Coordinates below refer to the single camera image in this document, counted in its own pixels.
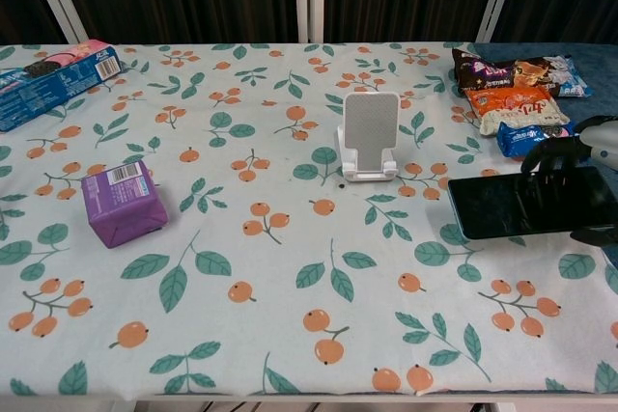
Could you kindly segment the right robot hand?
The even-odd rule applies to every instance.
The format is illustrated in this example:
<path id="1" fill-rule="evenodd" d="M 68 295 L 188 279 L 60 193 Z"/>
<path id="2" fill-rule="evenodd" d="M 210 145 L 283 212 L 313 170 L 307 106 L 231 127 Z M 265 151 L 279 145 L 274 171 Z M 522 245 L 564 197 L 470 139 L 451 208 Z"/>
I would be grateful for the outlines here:
<path id="1" fill-rule="evenodd" d="M 575 135 L 538 143 L 521 163 L 517 196 L 533 229 L 568 232 L 584 244 L 605 247 L 617 242 L 617 197 L 593 160 L 617 169 L 617 118 L 595 116 L 579 123 Z"/>

